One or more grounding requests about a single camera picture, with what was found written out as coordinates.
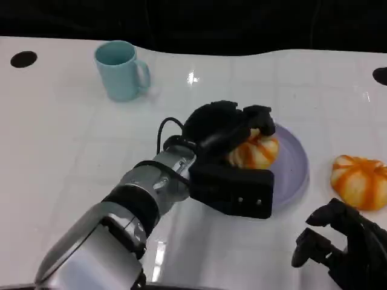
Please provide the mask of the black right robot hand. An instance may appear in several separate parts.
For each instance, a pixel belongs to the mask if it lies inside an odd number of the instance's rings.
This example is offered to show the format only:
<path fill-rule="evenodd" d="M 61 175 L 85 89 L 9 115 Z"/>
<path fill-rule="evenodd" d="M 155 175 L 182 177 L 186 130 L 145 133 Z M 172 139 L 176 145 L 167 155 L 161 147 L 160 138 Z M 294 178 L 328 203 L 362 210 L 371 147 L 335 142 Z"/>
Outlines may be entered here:
<path fill-rule="evenodd" d="M 292 267 L 300 268 L 311 259 L 325 265 L 341 289 L 386 287 L 386 230 L 336 198 L 312 212 L 306 223 L 329 225 L 346 236 L 347 246 L 339 250 L 326 237 L 306 228 L 296 239 Z"/>

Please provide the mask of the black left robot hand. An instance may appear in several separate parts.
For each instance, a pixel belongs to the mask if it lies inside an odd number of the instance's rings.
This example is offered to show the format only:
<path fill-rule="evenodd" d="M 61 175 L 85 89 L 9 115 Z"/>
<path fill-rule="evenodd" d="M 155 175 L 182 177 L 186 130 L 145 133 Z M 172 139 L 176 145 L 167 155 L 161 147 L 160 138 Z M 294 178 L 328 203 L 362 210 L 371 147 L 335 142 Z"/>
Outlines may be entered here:
<path fill-rule="evenodd" d="M 272 109 L 233 101 L 215 101 L 194 110 L 182 128 L 183 137 L 198 147 L 205 161 L 241 169 L 267 169 L 279 153 Z"/>

